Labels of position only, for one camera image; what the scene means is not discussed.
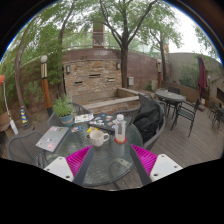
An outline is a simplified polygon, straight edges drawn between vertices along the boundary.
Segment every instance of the red umbrella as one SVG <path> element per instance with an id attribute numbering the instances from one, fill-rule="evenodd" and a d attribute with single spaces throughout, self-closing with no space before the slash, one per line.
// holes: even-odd
<path id="1" fill-rule="evenodd" d="M 201 97 L 206 94 L 206 87 L 208 86 L 205 65 L 201 55 L 198 56 L 198 64 L 199 64 L 198 89 L 201 99 Z"/>

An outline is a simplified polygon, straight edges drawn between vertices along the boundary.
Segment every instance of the backpack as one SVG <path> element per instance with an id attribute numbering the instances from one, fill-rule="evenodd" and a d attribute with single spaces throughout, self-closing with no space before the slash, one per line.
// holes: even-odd
<path id="1" fill-rule="evenodd" d="M 155 100 L 147 100 L 139 108 L 133 124 L 141 133 L 143 143 L 147 142 L 158 132 L 162 126 L 164 116 L 163 108 Z"/>

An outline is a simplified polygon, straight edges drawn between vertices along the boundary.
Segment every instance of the water bottle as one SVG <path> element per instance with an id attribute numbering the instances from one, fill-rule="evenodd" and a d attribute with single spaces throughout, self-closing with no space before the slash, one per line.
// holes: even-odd
<path id="1" fill-rule="evenodd" d="M 118 114 L 115 122 L 115 141 L 119 144 L 125 142 L 126 123 L 123 114 Z"/>

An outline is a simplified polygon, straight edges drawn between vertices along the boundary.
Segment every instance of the plant pot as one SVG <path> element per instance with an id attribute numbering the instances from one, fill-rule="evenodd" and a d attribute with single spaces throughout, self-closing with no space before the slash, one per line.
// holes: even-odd
<path id="1" fill-rule="evenodd" d="M 69 127 L 73 124 L 72 114 L 69 114 L 68 116 L 65 117 L 59 117 L 59 119 L 64 127 Z"/>

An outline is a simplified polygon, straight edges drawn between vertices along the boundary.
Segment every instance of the white cup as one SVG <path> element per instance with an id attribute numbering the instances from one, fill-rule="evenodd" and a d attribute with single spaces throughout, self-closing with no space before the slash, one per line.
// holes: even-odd
<path id="1" fill-rule="evenodd" d="M 89 135 L 90 141 L 94 146 L 101 146 L 105 141 L 107 141 L 110 136 L 107 133 L 103 133 L 102 131 L 95 130 Z"/>

